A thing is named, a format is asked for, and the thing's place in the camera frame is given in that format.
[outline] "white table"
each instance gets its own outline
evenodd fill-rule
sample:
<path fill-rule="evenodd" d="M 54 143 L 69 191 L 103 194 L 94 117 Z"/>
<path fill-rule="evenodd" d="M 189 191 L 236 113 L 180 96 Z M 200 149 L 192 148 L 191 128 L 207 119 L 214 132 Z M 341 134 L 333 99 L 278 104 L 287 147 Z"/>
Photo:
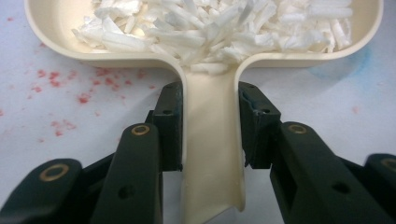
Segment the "white table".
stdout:
<path fill-rule="evenodd" d="M 371 153 L 396 154 L 395 11 L 396 2 L 386 0 L 374 39 L 345 59 L 250 69 L 241 80 L 257 85 L 282 121 L 311 126 L 340 157 L 363 164 Z M 72 158 L 87 166 L 114 152 L 122 130 L 144 121 L 161 87 L 178 77 L 161 69 L 89 67 L 44 46 L 22 1 L 4 0 L 0 12 L 2 205 L 45 161 Z M 164 222 L 177 223 L 181 173 L 164 177 Z M 231 213 L 234 223 L 283 223 L 269 172 L 247 168 L 246 185 L 246 211 Z"/>

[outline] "shredded plastic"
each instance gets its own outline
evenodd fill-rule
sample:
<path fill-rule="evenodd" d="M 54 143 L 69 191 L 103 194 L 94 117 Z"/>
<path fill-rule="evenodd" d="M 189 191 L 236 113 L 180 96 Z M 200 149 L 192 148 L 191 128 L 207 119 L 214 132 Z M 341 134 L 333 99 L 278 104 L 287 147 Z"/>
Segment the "shredded plastic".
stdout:
<path fill-rule="evenodd" d="M 93 53 L 154 52 L 217 73 L 257 53 L 350 46 L 351 1 L 92 0 L 95 16 L 73 33 Z"/>

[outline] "metal ring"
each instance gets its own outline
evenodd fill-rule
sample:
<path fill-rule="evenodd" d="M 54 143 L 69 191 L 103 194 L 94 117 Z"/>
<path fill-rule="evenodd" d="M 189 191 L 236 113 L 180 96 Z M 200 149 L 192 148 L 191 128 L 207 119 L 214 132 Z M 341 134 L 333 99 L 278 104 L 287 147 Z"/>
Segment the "metal ring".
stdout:
<path fill-rule="evenodd" d="M 50 175 L 49 172 L 54 170 L 54 169 L 62 169 L 62 170 L 61 170 L 61 172 L 59 174 Z M 69 166 L 68 165 L 63 164 L 63 163 L 58 163 L 58 164 L 55 164 L 55 165 L 51 165 L 49 168 L 47 168 L 43 172 L 41 172 L 40 179 L 42 181 L 44 181 L 44 182 L 54 181 L 56 179 L 61 178 L 65 174 L 67 174 L 68 171 L 69 171 Z"/>
<path fill-rule="evenodd" d="M 147 125 L 138 125 L 132 128 L 132 134 L 134 135 L 143 135 L 149 132 L 149 126 Z"/>
<path fill-rule="evenodd" d="M 382 165 L 396 173 L 396 160 L 393 158 L 385 158 L 381 161 Z"/>
<path fill-rule="evenodd" d="M 306 128 L 299 124 L 291 124 L 288 129 L 292 133 L 306 133 Z"/>

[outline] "white plastic flake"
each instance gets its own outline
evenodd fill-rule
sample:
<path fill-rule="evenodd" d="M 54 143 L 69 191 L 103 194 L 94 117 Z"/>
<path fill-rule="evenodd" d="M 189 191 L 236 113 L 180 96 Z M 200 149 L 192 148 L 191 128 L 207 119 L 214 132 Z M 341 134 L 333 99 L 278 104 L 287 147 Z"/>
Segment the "white plastic flake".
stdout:
<path fill-rule="evenodd" d="M 95 17 L 73 33 L 101 50 L 93 52 L 160 53 L 216 74 L 225 69 L 219 63 L 241 63 L 257 53 L 332 53 L 350 46 L 351 2 L 92 0 Z"/>

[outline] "white surface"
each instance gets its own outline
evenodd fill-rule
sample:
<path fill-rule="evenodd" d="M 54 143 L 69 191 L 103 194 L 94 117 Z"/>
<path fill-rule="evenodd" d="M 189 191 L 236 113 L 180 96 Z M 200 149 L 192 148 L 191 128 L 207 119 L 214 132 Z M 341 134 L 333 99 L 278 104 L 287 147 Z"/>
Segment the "white surface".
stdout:
<path fill-rule="evenodd" d="M 363 164 L 370 153 L 396 154 L 395 10 L 394 0 L 385 1 L 377 35 L 352 56 L 308 69 L 251 69 L 241 80 L 259 86 L 283 121 L 313 127 L 341 157 Z M 97 69 L 40 46 L 22 1 L 5 0 L 0 12 L 3 204 L 27 173 L 45 161 L 73 158 L 86 166 L 113 152 L 122 130 L 143 121 L 161 86 L 177 76 L 136 68 L 98 77 Z M 40 69 L 47 72 L 44 77 L 37 73 Z M 50 72 L 59 72 L 52 84 L 59 81 L 60 87 L 50 83 Z M 101 84 L 93 85 L 93 80 Z M 81 104 L 78 97 L 84 93 L 91 98 Z M 283 222 L 268 174 L 246 169 L 247 207 L 231 215 L 234 223 Z M 180 173 L 165 174 L 165 223 L 178 221 L 180 183 Z"/>

